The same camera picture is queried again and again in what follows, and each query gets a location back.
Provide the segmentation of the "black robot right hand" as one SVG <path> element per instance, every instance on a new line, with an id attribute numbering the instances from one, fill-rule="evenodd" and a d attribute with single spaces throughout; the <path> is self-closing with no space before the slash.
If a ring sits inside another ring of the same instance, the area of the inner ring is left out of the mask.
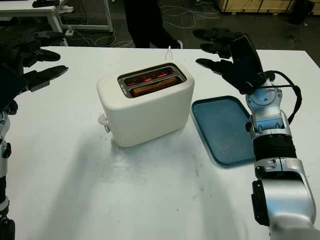
<path id="1" fill-rule="evenodd" d="M 266 82 L 261 60 L 247 34 L 213 27 L 195 29 L 193 35 L 205 41 L 200 44 L 201 50 L 220 57 L 218 61 L 198 58 L 196 63 L 222 76 L 239 91 L 249 91 Z"/>

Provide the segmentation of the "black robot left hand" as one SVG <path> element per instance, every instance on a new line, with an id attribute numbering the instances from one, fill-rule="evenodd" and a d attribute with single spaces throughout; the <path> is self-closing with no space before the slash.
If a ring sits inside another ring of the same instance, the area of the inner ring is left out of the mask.
<path id="1" fill-rule="evenodd" d="M 50 81 L 68 71 L 65 65 L 58 65 L 42 71 L 24 73 L 37 62 L 57 62 L 61 56 L 53 51 L 43 49 L 58 45 L 64 40 L 64 34 L 58 31 L 39 31 L 36 28 L 17 33 L 12 39 L 0 45 L 0 62 L 23 77 L 27 84 L 22 92 L 37 91 L 50 84 Z"/>

